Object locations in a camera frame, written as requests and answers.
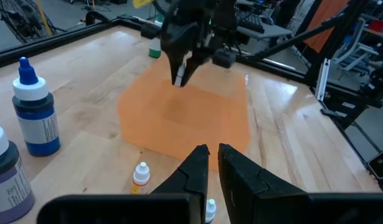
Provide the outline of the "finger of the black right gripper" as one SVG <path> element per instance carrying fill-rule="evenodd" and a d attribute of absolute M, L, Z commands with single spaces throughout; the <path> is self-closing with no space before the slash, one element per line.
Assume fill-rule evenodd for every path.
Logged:
<path fill-rule="evenodd" d="M 162 26 L 162 51 L 167 55 L 173 85 L 186 85 L 192 75 L 191 63 L 184 57 L 192 49 L 197 32 L 197 24 L 176 25 L 164 23 Z"/>
<path fill-rule="evenodd" d="M 194 72 L 201 65 L 205 64 L 210 58 L 210 53 L 207 52 L 193 52 L 191 58 L 186 60 L 186 67 L 181 80 L 181 87 L 187 85 L 188 81 L 194 74 Z"/>

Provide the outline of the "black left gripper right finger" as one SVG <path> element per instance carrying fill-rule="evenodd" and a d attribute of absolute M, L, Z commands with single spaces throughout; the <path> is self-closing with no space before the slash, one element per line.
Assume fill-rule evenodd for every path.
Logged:
<path fill-rule="evenodd" d="M 231 223 L 383 223 L 383 194 L 305 192 L 228 144 L 218 163 Z"/>

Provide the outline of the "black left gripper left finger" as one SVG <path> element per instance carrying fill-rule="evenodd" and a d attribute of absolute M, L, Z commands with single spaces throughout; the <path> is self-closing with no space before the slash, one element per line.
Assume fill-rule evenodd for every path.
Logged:
<path fill-rule="evenodd" d="M 150 194 L 63 195 L 47 202 L 37 224 L 204 223 L 209 150 L 197 146 Z"/>

